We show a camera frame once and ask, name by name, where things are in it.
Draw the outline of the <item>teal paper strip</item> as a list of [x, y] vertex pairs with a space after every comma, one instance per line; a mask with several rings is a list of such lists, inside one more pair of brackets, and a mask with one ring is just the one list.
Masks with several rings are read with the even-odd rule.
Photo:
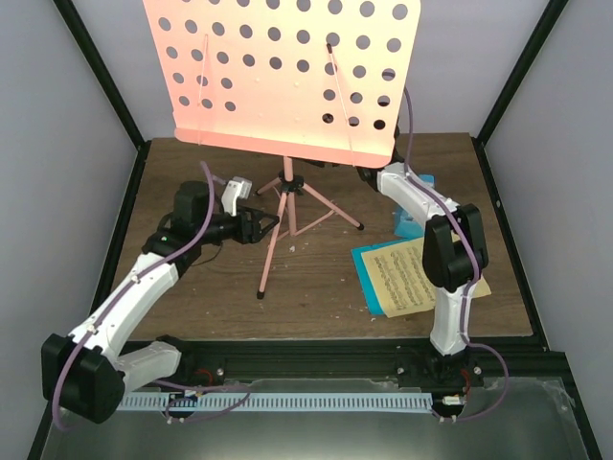
[[362, 254], [375, 249], [383, 248], [391, 244], [392, 243], [389, 241], [386, 243], [361, 246], [351, 250], [352, 259], [361, 286], [361, 290], [365, 297], [368, 311], [372, 315], [383, 315], [384, 312], [376, 298], [375, 289], [373, 287], [373, 283], [371, 282], [370, 276], [368, 275], [365, 263], [362, 258]]

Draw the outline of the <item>sheet music pages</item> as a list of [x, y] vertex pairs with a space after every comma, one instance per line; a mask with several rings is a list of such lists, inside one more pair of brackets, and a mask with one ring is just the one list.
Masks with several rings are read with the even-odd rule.
[[382, 316], [392, 318], [433, 310], [435, 287], [422, 267], [423, 239], [391, 243], [362, 254]]

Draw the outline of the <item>blue metronome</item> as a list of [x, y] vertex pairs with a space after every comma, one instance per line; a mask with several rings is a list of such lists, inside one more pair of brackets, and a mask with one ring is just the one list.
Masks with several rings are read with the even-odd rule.
[[406, 240], [414, 240], [424, 235], [422, 227], [415, 221], [401, 204], [395, 201], [394, 211], [394, 235]]

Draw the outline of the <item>pink music stand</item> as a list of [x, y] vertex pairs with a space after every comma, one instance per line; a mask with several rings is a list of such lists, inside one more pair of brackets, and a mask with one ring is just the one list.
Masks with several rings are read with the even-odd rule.
[[381, 168], [417, 1], [147, 1], [184, 143]]

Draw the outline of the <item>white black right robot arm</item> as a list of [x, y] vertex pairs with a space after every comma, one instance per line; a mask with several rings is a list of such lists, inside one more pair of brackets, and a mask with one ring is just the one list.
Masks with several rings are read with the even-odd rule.
[[413, 172], [396, 151], [383, 168], [359, 167], [362, 181], [400, 206], [423, 230], [422, 267], [435, 287], [430, 342], [438, 352], [425, 362], [428, 379], [446, 386], [460, 374], [454, 356], [470, 346], [467, 332], [472, 298], [488, 266], [480, 210], [440, 194]]

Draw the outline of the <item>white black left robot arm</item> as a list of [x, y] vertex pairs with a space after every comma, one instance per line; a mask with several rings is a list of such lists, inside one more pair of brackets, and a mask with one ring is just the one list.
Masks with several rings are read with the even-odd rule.
[[235, 176], [221, 195], [202, 181], [180, 184], [172, 210], [161, 217], [133, 267], [102, 304], [69, 334], [51, 334], [41, 348], [42, 387], [61, 422], [66, 409], [100, 424], [124, 396], [166, 379], [176, 387], [195, 376], [194, 361], [176, 339], [161, 337], [145, 348], [123, 348], [154, 304], [201, 256], [203, 246], [226, 240], [254, 244], [278, 224], [276, 216], [240, 205], [251, 191]]

